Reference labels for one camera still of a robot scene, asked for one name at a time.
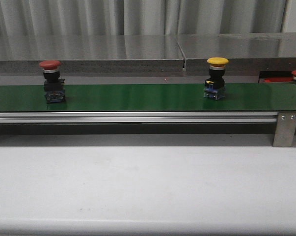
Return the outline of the green conveyor belt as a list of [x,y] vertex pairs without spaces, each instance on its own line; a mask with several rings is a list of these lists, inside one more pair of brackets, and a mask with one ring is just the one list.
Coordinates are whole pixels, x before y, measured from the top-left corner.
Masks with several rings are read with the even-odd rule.
[[203,96],[202,84],[66,85],[66,100],[48,104],[42,85],[0,86],[0,112],[292,111],[296,85],[230,83],[226,96]]

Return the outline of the red bin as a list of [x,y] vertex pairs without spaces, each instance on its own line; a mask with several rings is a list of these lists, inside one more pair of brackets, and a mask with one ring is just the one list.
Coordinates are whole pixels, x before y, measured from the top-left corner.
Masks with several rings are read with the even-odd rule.
[[293,77],[268,77],[263,79],[264,83],[293,83],[296,84],[296,80]]

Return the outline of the right grey stone countertop slab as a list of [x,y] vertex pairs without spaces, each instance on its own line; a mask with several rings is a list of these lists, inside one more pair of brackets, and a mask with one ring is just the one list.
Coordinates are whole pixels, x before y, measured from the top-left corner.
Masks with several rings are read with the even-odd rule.
[[207,73],[208,58],[229,59],[227,74],[296,70],[296,32],[179,35],[187,72]]

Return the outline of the grey stone countertop slab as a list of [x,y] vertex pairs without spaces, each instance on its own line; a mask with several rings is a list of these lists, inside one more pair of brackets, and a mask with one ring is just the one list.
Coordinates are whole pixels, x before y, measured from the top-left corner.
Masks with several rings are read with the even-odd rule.
[[229,59],[227,74],[296,70],[296,32],[179,35],[187,72],[207,73],[208,58]]
[[0,74],[38,74],[55,59],[62,73],[181,72],[184,57],[173,36],[0,36]]

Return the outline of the left grey stone countertop slab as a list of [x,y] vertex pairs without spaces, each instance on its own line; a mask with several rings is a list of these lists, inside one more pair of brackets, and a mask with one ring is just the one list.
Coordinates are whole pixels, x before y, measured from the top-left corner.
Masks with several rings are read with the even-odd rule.
[[55,59],[62,73],[181,72],[184,57],[173,36],[0,36],[0,74],[38,74]]

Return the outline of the grey pleated curtain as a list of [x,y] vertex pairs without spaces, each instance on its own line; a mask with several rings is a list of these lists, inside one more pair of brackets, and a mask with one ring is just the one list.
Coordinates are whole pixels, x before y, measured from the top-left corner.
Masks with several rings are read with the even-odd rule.
[[0,0],[0,36],[280,32],[285,0]]

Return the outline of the steel conveyor support bracket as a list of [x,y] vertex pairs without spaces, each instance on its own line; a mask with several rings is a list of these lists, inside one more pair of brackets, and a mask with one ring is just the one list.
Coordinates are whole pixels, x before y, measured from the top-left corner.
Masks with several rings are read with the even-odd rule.
[[273,139],[273,147],[291,147],[296,130],[296,111],[279,112],[277,116],[276,130]]

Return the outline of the aluminium conveyor side rail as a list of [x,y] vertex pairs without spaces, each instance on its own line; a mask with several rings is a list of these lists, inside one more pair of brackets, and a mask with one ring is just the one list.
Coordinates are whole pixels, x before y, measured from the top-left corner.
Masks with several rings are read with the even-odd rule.
[[0,124],[273,123],[278,112],[0,112]]

